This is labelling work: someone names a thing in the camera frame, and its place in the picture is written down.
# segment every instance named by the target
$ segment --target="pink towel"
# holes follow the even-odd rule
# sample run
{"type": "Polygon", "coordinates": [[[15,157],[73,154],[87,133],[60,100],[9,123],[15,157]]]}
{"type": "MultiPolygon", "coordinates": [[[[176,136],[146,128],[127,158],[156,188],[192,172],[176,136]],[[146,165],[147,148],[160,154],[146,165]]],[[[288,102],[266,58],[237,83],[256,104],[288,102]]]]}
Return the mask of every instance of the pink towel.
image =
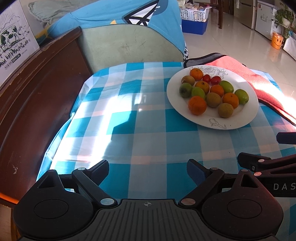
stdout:
{"type": "Polygon", "coordinates": [[[261,75],[255,74],[252,70],[229,56],[223,56],[207,65],[225,68],[243,77],[253,87],[261,103],[269,106],[296,126],[296,100],[285,96],[261,75]]]}

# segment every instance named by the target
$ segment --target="potted plant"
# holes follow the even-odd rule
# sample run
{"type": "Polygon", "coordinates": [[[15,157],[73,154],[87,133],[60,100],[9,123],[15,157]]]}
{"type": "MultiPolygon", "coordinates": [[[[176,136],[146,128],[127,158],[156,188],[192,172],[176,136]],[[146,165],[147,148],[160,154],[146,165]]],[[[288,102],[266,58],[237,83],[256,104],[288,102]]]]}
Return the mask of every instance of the potted plant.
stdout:
{"type": "Polygon", "coordinates": [[[295,14],[289,10],[286,4],[280,3],[283,8],[277,10],[275,15],[275,26],[278,27],[280,24],[284,26],[283,37],[288,39],[290,37],[289,32],[292,30],[291,23],[295,19],[295,14]]]}

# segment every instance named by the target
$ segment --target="refrigerator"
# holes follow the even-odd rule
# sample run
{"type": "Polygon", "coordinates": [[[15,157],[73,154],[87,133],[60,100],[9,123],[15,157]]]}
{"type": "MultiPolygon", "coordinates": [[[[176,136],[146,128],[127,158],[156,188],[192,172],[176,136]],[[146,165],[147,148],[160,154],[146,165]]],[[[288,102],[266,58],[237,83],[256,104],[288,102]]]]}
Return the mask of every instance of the refrigerator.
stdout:
{"type": "Polygon", "coordinates": [[[239,22],[254,29],[256,25],[256,0],[240,0],[239,3],[239,22]]]}
{"type": "Polygon", "coordinates": [[[268,39],[272,39],[272,32],[282,34],[282,26],[275,26],[275,14],[277,7],[275,5],[257,1],[257,19],[255,30],[268,39]]]}

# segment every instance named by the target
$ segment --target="crosshair logo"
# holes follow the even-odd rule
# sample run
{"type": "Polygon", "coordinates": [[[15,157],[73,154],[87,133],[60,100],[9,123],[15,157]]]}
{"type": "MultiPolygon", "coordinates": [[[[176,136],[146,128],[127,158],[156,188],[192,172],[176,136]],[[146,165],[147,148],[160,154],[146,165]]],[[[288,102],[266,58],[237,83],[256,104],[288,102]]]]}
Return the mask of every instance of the crosshair logo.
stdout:
{"type": "Polygon", "coordinates": [[[143,205],[145,205],[146,207],[149,207],[149,206],[153,205],[153,203],[145,202],[145,203],[143,203],[143,205]]]}

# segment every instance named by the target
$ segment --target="fruit plate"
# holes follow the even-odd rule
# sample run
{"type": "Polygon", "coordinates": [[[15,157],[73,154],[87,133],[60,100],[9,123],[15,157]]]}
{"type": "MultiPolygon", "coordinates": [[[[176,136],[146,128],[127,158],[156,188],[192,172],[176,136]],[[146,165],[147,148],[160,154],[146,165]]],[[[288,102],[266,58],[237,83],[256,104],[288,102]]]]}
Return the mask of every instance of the fruit plate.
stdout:
{"type": "Polygon", "coordinates": [[[249,124],[257,115],[259,106],[257,95],[246,80],[228,69],[211,65],[192,66],[176,73],[168,82],[167,96],[173,108],[188,120],[201,126],[220,130],[237,129],[249,124]],[[229,118],[219,117],[217,108],[209,106],[202,115],[193,115],[188,109],[190,98],[182,98],[179,94],[181,79],[183,76],[189,75],[190,70],[193,68],[199,68],[204,74],[210,75],[211,78],[220,76],[222,80],[226,80],[233,85],[234,92],[237,89],[245,90],[249,95],[249,101],[245,105],[240,104],[229,118]]]}

